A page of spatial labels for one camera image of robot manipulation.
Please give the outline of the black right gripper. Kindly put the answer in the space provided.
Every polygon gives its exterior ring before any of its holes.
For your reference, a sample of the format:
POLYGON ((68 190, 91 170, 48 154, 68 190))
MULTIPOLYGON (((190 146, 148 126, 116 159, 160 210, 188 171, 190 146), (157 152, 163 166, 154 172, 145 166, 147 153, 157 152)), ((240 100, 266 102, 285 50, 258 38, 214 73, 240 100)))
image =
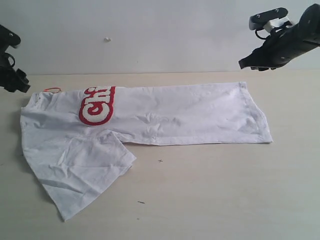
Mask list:
POLYGON ((238 61, 240 69, 275 70, 320 46, 320 23, 299 22, 270 34, 261 47, 238 61))

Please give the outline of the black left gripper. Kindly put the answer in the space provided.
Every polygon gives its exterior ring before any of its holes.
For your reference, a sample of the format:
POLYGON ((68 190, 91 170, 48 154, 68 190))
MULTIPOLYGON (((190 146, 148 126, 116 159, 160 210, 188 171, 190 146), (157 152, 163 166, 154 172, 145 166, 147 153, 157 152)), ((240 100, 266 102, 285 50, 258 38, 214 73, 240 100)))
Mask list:
POLYGON ((21 69, 14 69, 15 58, 6 52, 0 53, 0 86, 8 92, 20 91, 26 93, 29 88, 27 74, 21 69))

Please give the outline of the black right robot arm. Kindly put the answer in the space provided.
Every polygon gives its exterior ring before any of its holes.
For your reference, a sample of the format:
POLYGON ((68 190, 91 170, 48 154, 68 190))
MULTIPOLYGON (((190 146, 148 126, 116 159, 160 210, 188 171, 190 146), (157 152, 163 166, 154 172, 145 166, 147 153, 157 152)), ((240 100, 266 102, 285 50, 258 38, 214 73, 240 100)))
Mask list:
POLYGON ((241 69, 275 70, 320 46, 320 5, 309 6, 298 23, 293 23, 288 13, 279 7, 249 18, 249 29, 264 42, 238 61, 241 69))

